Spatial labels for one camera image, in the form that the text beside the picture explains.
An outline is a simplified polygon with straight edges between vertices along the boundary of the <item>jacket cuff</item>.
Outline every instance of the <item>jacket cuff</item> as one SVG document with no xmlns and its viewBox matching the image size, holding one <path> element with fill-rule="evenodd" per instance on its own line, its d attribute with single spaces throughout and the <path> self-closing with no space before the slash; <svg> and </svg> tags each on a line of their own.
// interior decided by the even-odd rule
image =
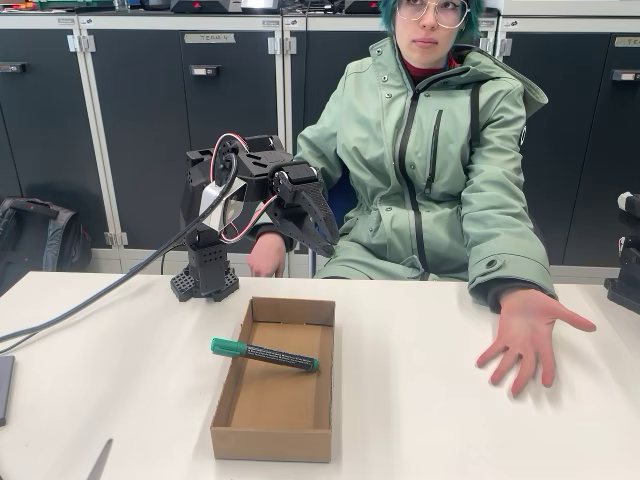
<svg viewBox="0 0 640 480">
<path fill-rule="evenodd" d="M 500 289 L 501 284 L 490 283 L 494 280 L 510 282 L 508 288 L 521 288 L 519 285 L 513 286 L 514 282 L 524 283 L 526 286 L 522 288 L 535 288 L 552 298 L 558 298 L 551 282 L 551 274 L 545 265 L 520 255 L 491 255 L 469 267 L 469 293 L 495 313 L 500 311 L 500 295 L 508 288 Z M 494 293 L 491 291 L 494 286 L 498 288 L 495 292 L 497 301 L 490 297 L 490 293 Z"/>
<path fill-rule="evenodd" d="M 249 237 L 257 241 L 258 238 L 260 238 L 260 235 L 262 235 L 263 233 L 270 233 L 270 232 L 277 233 L 282 237 L 282 241 L 284 242 L 284 248 L 287 253 L 293 250 L 293 247 L 295 246 L 295 242 L 293 241 L 293 238 L 287 237 L 282 233 L 280 233 L 278 229 L 275 227 L 275 225 L 271 223 L 263 223 L 262 225 L 256 225 L 255 227 L 253 227 L 253 229 L 249 233 Z"/>
<path fill-rule="evenodd" d="M 484 288 L 484 291 L 486 292 L 487 305 L 489 305 L 489 309 L 493 313 L 500 313 L 500 310 L 502 309 L 500 299 L 502 298 L 502 295 L 509 290 L 527 288 L 542 291 L 542 289 L 535 283 L 524 282 L 515 278 L 496 278 L 494 280 L 484 282 L 479 286 L 479 288 Z"/>
</svg>

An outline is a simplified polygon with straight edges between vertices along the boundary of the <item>black bag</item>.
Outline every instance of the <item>black bag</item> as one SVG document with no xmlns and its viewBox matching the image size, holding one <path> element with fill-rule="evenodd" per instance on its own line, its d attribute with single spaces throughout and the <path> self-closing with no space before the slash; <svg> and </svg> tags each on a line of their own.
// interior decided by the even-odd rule
<svg viewBox="0 0 640 480">
<path fill-rule="evenodd" d="M 76 212 L 37 198 L 0 203 L 0 295 L 31 271 L 81 271 L 91 238 Z"/>
</svg>

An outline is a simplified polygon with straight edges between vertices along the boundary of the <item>white table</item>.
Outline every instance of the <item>white table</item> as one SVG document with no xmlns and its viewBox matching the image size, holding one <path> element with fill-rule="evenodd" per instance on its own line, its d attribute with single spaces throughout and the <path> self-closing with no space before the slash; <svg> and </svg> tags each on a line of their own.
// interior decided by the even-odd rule
<svg viewBox="0 0 640 480">
<path fill-rule="evenodd" d="M 0 332 L 116 278 L 29 274 L 0 298 Z M 180 304 L 168 282 L 139 276 L 16 351 L 5 480 L 83 480 L 108 438 L 103 480 L 640 478 L 640 316 L 603 287 L 558 287 L 598 330 L 558 324 L 557 383 L 512 400 L 474 367 L 495 316 L 464 284 L 243 278 L 222 303 Z M 236 334 L 251 296 L 337 302 L 330 464 L 213 458 L 228 359 L 209 339 Z"/>
</svg>

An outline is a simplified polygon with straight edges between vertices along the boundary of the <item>glasses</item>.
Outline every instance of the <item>glasses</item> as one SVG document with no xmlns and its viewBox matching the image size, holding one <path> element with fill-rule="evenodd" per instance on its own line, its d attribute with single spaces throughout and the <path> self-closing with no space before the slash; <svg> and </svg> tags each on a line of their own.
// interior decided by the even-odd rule
<svg viewBox="0 0 640 480">
<path fill-rule="evenodd" d="M 398 0 L 398 15 L 405 20 L 420 20 L 429 8 L 435 7 L 435 17 L 438 25 L 444 28 L 458 28 L 467 18 L 469 6 L 464 0 Z"/>
</svg>

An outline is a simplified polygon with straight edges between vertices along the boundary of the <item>black cable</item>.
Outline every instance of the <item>black cable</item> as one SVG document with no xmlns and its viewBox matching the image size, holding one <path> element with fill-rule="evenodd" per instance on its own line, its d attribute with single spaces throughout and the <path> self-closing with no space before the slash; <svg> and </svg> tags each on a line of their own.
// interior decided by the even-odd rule
<svg viewBox="0 0 640 480">
<path fill-rule="evenodd" d="M 171 250 L 175 250 L 176 248 L 180 248 L 180 247 L 184 247 L 185 243 L 179 243 L 178 245 L 174 245 L 173 248 L 171 248 Z M 167 255 L 167 253 L 162 255 L 162 261 L 160 262 L 160 275 L 164 275 L 164 257 Z"/>
<path fill-rule="evenodd" d="M 18 330 L 16 332 L 9 333 L 7 335 L 3 335 L 2 337 L 0 337 L 0 343 L 4 343 L 4 342 L 8 342 L 9 340 L 13 340 L 14 338 L 19 338 L 19 337 L 28 335 L 26 338 L 23 338 L 22 340 L 20 340 L 19 342 L 15 343 L 14 345 L 11 345 L 10 347 L 5 348 L 4 350 L 2 350 L 0 352 L 0 354 L 4 354 L 4 353 L 9 352 L 10 350 L 13 350 L 18 345 L 21 345 L 22 343 L 26 342 L 29 338 L 32 338 L 34 335 L 38 334 L 39 332 L 42 332 L 43 330 L 51 328 L 51 327 L 59 324 L 60 322 L 63 322 L 67 318 L 72 317 L 76 313 L 84 310 L 89 305 L 95 303 L 97 300 L 100 300 L 102 297 L 104 297 L 108 293 L 113 292 L 116 288 L 122 286 L 124 283 L 128 282 L 129 280 L 131 280 L 138 273 L 140 273 L 142 270 L 144 270 L 149 265 L 151 265 L 154 261 L 156 261 L 159 257 L 161 257 L 162 255 L 166 254 L 171 249 L 173 249 L 175 247 L 176 243 L 181 241 L 184 237 L 186 237 L 194 228 L 196 228 L 198 226 L 198 224 L 202 220 L 207 218 L 211 214 L 211 212 L 213 212 L 218 207 L 218 205 L 220 204 L 220 202 L 222 202 L 222 200 L 225 198 L 227 193 L 229 193 L 229 190 L 231 189 L 233 181 L 235 180 L 236 175 L 238 173 L 238 158 L 235 156 L 235 154 L 232 154 L 232 155 L 233 155 L 233 162 L 232 162 L 232 167 L 231 167 L 231 175 L 229 176 L 229 179 L 227 180 L 227 183 L 222 187 L 220 195 L 218 195 L 218 197 L 213 201 L 213 203 L 204 212 L 202 212 L 200 215 L 198 215 L 198 217 L 196 219 L 194 219 L 191 223 L 189 223 L 186 227 L 184 227 L 184 229 L 181 232 L 179 232 L 176 235 L 174 235 L 174 237 L 171 240 L 169 240 L 162 247 L 160 247 L 158 250 L 156 250 L 154 253 L 152 253 L 146 260 L 140 262 L 138 265 L 136 265 L 131 270 L 129 270 L 126 273 L 126 275 L 120 277 L 118 280 L 113 282 L 111 285 L 103 288 L 98 293 L 96 293 L 93 296 L 91 296 L 88 299 L 86 299 L 84 302 L 82 302 L 82 303 L 76 305 L 75 307 L 73 307 L 71 310 L 69 310 L 69 311 L 67 311 L 67 312 L 65 312 L 65 313 L 63 313 L 61 315 L 58 315 L 53 320 L 49 320 L 48 322 L 42 323 L 40 325 L 36 325 L 35 327 L 25 328 L 23 330 Z M 215 161 L 215 158 L 213 156 L 211 157 L 211 161 L 212 162 Z"/>
</svg>

